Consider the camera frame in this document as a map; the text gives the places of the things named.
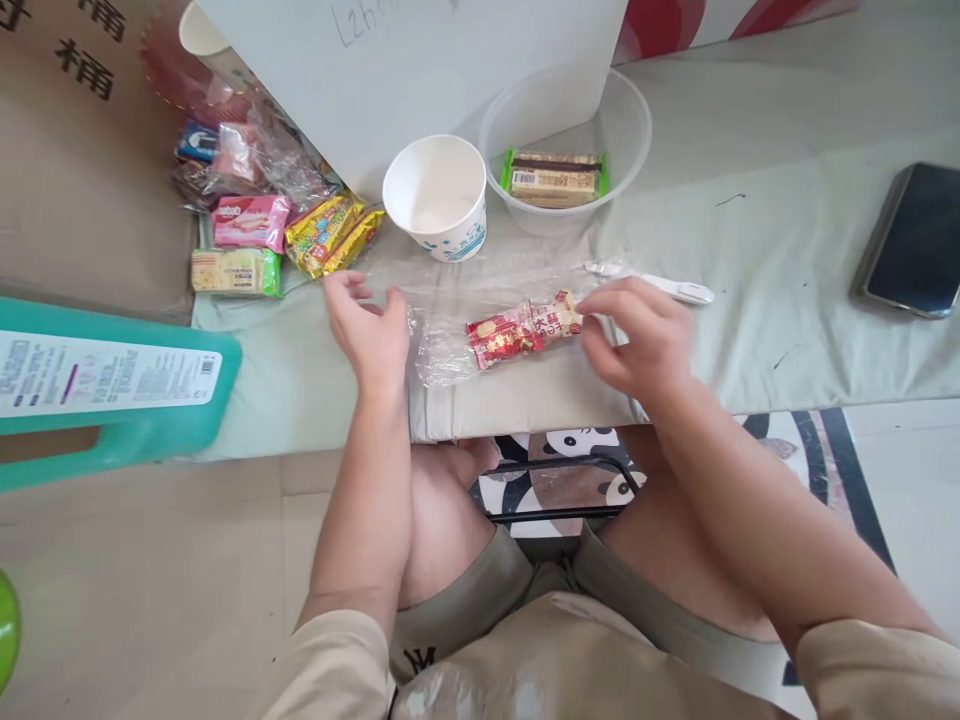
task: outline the phone screen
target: phone screen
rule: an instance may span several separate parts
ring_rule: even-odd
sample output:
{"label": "phone screen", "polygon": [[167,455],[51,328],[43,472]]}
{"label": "phone screen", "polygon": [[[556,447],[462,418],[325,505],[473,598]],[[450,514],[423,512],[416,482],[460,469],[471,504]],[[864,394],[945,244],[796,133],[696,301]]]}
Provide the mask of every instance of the phone screen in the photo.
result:
{"label": "phone screen", "polygon": [[932,314],[960,288],[960,171],[920,163],[904,189],[867,292]]}

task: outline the snack pile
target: snack pile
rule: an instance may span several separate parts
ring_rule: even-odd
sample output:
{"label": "snack pile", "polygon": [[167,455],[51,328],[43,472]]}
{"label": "snack pile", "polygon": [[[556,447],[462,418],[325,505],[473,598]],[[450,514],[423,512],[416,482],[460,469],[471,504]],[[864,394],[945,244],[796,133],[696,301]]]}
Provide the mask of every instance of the snack pile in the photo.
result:
{"label": "snack pile", "polygon": [[246,123],[188,121],[174,155],[174,186],[213,227],[191,259],[196,292],[282,298],[284,255],[316,280],[349,267],[383,223],[266,99]]}
{"label": "snack pile", "polygon": [[540,352],[560,338],[579,335],[583,316],[569,290],[559,291],[549,305],[526,300],[515,308],[467,323],[467,338],[480,370],[501,360]]}

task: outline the beige shorts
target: beige shorts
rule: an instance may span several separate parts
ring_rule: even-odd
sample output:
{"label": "beige shorts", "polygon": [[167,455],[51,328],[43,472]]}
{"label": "beige shorts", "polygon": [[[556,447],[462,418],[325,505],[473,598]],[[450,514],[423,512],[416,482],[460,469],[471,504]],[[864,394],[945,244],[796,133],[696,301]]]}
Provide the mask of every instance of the beige shorts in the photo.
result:
{"label": "beige shorts", "polygon": [[390,670],[399,684],[489,633],[548,592],[588,595],[620,613],[656,647],[701,672],[774,699],[787,654],[779,643],[733,635],[684,610],[614,555],[584,524],[580,547],[564,562],[534,565],[500,526],[450,587],[397,614]]}

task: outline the red and white box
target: red and white box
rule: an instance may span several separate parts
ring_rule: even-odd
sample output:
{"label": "red and white box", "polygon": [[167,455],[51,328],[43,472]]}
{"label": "red and white box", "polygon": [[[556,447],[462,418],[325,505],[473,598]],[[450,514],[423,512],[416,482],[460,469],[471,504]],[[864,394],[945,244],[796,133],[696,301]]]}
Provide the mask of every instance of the red and white box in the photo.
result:
{"label": "red and white box", "polygon": [[630,0],[613,64],[855,10],[861,0]]}

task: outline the beige shirt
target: beige shirt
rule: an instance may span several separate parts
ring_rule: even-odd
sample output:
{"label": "beige shirt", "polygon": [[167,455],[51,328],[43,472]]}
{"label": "beige shirt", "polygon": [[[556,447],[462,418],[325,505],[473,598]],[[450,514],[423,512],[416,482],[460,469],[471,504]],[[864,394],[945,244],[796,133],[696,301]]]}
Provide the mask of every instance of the beige shirt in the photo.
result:
{"label": "beige shirt", "polygon": [[[909,630],[842,620],[809,631],[797,669],[820,718],[960,717],[960,650]],[[368,616],[337,610],[288,641],[251,720],[386,715],[387,641]],[[400,690],[393,718],[789,717],[700,674],[620,615],[551,593]]]}

